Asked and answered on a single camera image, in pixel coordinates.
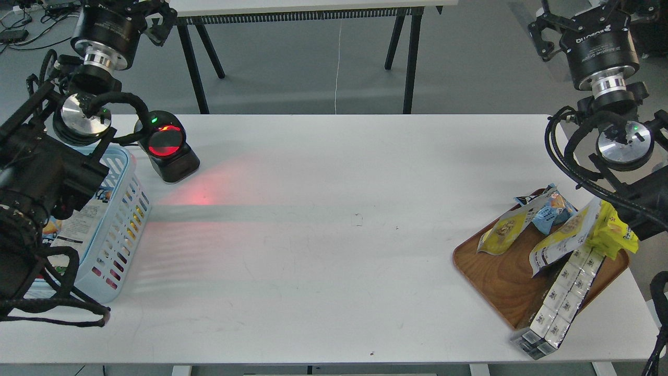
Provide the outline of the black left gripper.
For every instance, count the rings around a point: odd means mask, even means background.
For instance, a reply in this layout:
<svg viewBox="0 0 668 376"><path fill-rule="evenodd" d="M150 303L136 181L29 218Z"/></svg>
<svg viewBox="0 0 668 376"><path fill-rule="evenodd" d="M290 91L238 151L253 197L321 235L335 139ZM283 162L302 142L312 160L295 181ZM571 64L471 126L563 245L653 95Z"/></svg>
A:
<svg viewBox="0 0 668 376"><path fill-rule="evenodd" d="M84 65L126 71L140 37L163 46L176 20L168 1L83 1L70 43Z"/></svg>

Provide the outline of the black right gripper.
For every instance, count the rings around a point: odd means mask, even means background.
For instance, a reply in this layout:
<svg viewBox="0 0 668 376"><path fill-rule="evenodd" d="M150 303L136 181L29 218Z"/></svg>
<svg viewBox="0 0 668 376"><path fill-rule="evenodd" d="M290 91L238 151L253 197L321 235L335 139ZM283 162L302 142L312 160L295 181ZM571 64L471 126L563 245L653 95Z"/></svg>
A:
<svg viewBox="0 0 668 376"><path fill-rule="evenodd" d="M601 81L627 79L639 71L639 58L630 35L637 1L606 1L570 18L553 14L548 2L528 24L537 54L545 62L565 52L575 90L604 92Z"/></svg>

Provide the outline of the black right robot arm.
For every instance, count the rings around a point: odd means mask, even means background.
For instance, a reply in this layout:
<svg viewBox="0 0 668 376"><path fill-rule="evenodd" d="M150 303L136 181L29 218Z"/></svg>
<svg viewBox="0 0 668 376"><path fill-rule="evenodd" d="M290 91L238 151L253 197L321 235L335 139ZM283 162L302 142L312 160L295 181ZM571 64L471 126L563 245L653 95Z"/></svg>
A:
<svg viewBox="0 0 668 376"><path fill-rule="evenodd" d="M611 203L640 240L666 232L666 167L634 183L616 171L641 168L654 147L666 148L666 112L638 119L648 97L644 83L628 83L639 70L631 36L632 20L654 21L660 1L601 1L571 17L551 12L547 1L528 25L536 52L545 62L564 52L574 88L591 92L577 107L549 117L549 157L578 187Z"/></svg>

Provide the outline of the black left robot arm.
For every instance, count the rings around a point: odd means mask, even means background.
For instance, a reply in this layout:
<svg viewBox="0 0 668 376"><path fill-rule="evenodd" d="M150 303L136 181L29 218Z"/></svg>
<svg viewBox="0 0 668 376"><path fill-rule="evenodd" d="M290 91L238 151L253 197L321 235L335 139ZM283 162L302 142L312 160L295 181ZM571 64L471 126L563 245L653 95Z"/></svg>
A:
<svg viewBox="0 0 668 376"><path fill-rule="evenodd" d="M48 50L40 75L27 78L29 98L2 124L3 322L19 321L16 309L27 321L65 325L40 317L59 306L99 316L73 326L109 321L110 309L75 286L78 252L46 245L43 229L97 193L110 144L138 143L168 163L186 150L178 121L163 121L113 76L131 67L142 35L164 45L176 20L167 1L83 1L71 39L76 55Z"/></svg>

